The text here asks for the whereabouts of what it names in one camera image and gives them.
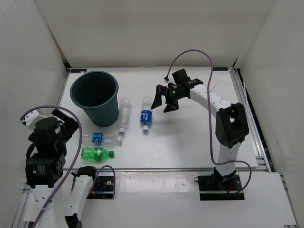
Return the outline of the green plastic soda bottle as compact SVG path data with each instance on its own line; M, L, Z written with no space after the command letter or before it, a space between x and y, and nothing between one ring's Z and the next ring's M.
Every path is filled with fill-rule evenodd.
M108 151L101 147L85 147L82 149L81 158L83 160L103 161L114 158L114 151Z

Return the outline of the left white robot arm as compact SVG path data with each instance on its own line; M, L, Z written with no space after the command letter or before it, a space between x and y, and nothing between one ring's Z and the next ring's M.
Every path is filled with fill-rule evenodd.
M75 115L65 114L67 109L52 109L51 117L32 108L21 118L23 125L32 130L25 167L27 185L39 210L32 227L81 228L89 190L98 188L100 179L92 166L64 172L66 143L81 126Z

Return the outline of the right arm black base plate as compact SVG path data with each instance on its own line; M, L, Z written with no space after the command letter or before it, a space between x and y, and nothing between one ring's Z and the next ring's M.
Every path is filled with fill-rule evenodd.
M239 192L242 184L239 175L233 180L221 186L214 175L197 176L194 182L199 185L199 196L201 201L225 201L225 200L244 200L244 193Z

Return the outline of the clear unlabelled plastic bottle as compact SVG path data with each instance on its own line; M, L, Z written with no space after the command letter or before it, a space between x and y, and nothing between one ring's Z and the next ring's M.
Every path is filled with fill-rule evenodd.
M118 132L121 135L125 135L125 132L128 129L131 109L132 109L132 104L130 99L124 98L120 101L119 116L117 123L118 123Z

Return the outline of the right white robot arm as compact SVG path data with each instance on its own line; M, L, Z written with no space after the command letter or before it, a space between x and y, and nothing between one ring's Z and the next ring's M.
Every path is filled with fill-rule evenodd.
M213 184L219 190L226 189L236 175L235 163L238 150L249 133L245 108L241 103L232 104L223 100L204 86L199 79L190 79L185 69L172 74L173 83L167 86L157 85L152 109L162 105L165 98L164 112L176 111L178 101L189 98L204 107L209 117L216 119L215 128L210 128L215 135L220 147L218 160L213 161Z

